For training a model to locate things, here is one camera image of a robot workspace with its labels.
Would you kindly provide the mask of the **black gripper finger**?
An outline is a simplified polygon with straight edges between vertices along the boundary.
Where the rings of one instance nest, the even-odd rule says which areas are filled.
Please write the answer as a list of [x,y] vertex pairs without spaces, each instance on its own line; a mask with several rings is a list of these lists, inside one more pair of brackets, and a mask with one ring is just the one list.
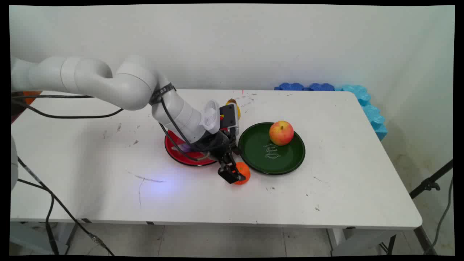
[[237,182],[239,177],[237,176],[237,174],[232,172],[231,168],[231,152],[225,152],[221,157],[217,159],[217,162],[220,164],[218,174],[230,184]]
[[232,162],[232,172],[237,174],[239,179],[237,182],[246,182],[247,181],[247,164],[245,162],[239,162],[235,160],[235,155],[241,155],[241,150],[237,147],[236,144],[231,145],[231,162]]

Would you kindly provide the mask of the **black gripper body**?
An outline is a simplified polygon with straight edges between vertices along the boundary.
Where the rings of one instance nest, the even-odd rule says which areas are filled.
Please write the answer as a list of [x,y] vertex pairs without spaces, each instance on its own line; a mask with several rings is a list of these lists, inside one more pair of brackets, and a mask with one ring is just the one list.
[[224,160],[225,155],[230,155],[236,148],[236,131],[220,130],[215,134],[204,133],[201,139],[191,144],[193,151],[209,152],[210,158],[218,162],[230,162]]

